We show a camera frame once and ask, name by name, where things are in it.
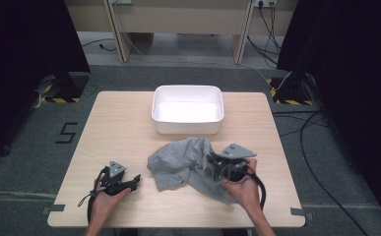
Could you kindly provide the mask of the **white wall socket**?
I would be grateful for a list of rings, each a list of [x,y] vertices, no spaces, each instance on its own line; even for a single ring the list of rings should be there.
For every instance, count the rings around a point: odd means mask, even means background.
[[[272,8],[276,7],[278,0],[255,0],[254,7],[256,8]]]

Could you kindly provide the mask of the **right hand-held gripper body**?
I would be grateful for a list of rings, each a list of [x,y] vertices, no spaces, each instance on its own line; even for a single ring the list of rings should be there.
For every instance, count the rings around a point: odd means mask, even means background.
[[[217,169],[222,171],[222,178],[231,182],[238,182],[247,173],[248,163],[246,159],[255,157],[257,153],[238,144],[230,144],[217,155],[220,157],[220,165]]]

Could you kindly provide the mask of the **person's right hand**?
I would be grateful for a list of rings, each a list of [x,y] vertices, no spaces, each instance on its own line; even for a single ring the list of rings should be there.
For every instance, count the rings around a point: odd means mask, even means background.
[[[246,210],[260,209],[260,194],[258,184],[252,178],[255,173],[257,160],[247,158],[247,174],[238,182],[231,182],[227,179],[222,180],[222,184],[228,189],[228,195],[237,200],[237,202]]]

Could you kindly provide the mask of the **person's left hand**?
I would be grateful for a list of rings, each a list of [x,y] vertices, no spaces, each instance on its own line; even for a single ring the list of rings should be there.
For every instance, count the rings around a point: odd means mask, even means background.
[[[115,196],[110,196],[105,192],[99,193],[95,197],[95,202],[92,206],[89,228],[93,230],[102,228],[104,223],[111,217],[117,205],[130,193],[130,188],[122,190]]]

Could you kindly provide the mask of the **beige desk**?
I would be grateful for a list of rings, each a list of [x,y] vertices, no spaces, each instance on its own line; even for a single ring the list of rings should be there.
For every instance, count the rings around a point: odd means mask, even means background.
[[[233,62],[242,62],[249,36],[273,30],[284,36],[299,0],[254,7],[255,0],[64,0],[75,29],[110,31],[119,61],[126,63],[133,33],[222,34],[230,39]]]

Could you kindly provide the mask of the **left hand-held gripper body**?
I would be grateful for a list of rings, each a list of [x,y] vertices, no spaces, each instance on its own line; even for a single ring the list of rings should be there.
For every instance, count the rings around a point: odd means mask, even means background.
[[[123,176],[126,171],[126,167],[110,160],[98,174],[97,182],[95,184],[95,192],[105,192],[110,196],[115,196],[125,189],[123,186]]]

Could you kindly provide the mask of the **grey shorts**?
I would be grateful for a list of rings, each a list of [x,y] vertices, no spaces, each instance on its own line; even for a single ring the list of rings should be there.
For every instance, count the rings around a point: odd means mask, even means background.
[[[206,138],[188,138],[160,147],[148,157],[147,168],[152,172],[159,191],[175,190],[184,184],[215,201],[236,204],[228,189],[214,174],[210,159],[215,155]]]

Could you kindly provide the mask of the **grey table bracket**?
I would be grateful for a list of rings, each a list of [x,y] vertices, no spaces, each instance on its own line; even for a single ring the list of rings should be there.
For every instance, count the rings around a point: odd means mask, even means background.
[[[290,214],[296,216],[304,216],[306,220],[314,220],[314,215],[312,212],[307,212],[303,208],[290,208]]]
[[[63,211],[64,208],[65,208],[64,205],[52,205],[52,206],[46,206],[46,207],[42,210],[42,213],[45,214],[45,215],[48,215],[48,214],[50,214],[51,212],[54,212],[54,211],[57,211],[57,212]]]

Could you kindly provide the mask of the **white plastic basket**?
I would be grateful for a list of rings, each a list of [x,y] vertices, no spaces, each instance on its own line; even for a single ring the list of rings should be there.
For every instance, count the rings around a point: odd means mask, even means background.
[[[160,86],[152,118],[160,134],[216,134],[224,118],[222,91],[214,86]]]

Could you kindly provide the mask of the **black curtain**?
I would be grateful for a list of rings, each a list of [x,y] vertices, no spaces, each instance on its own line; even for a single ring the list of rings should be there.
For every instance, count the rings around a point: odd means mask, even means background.
[[[0,0],[0,147],[42,79],[89,69],[64,0]]]
[[[381,0],[297,0],[278,66],[314,77],[381,206]]]

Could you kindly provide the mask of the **black stand base striped tape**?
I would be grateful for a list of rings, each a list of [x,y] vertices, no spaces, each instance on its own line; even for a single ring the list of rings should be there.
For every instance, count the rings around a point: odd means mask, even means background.
[[[88,75],[76,73],[46,76],[37,86],[36,91],[38,98],[36,100],[36,106],[41,106],[44,102],[79,102],[88,80]]]
[[[274,103],[288,105],[312,105],[312,98],[302,80],[294,80],[288,73],[283,77],[267,79]]]

